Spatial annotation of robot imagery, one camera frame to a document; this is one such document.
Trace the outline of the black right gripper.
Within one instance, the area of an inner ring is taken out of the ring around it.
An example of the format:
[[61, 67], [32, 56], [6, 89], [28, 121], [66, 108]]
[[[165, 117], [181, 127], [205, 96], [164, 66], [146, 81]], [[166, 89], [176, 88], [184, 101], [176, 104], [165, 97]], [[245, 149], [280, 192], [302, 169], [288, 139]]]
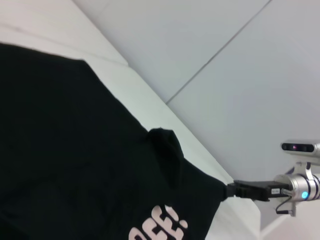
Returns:
[[226, 186], [225, 198], [251, 199], [254, 201], [268, 202], [271, 198], [282, 198], [286, 195], [282, 190], [291, 190], [291, 186], [287, 183], [278, 181], [242, 181], [235, 180]]

